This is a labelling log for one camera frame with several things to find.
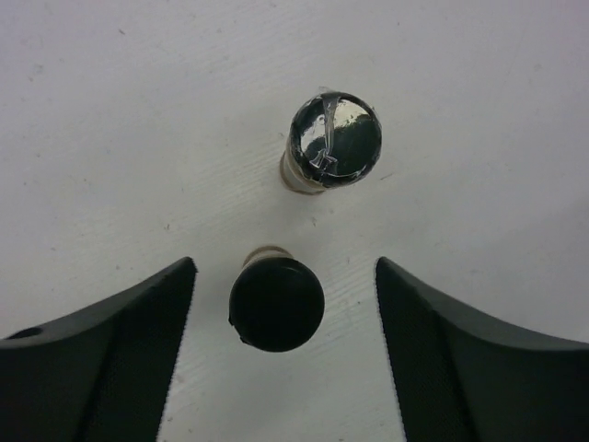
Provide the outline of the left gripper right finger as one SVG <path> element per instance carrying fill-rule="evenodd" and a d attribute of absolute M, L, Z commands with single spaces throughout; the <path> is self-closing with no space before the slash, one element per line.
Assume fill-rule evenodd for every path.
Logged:
<path fill-rule="evenodd" d="M 409 441 L 584 441 L 588 346 L 513 325 L 388 258 L 378 314 Z"/>

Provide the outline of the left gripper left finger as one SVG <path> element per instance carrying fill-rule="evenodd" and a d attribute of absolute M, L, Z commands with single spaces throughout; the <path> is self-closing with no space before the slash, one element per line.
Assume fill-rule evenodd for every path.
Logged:
<path fill-rule="evenodd" d="M 4 441 L 155 441 L 197 269 L 143 282 L 1 342 Z"/>

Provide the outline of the black lid pepper jar front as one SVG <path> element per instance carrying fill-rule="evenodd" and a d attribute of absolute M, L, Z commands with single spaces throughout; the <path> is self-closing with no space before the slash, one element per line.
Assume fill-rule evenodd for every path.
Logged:
<path fill-rule="evenodd" d="M 325 294 L 316 274 L 275 245 L 247 256 L 229 295 L 228 321 L 240 340 L 269 353 L 307 343 L 324 313 Z"/>

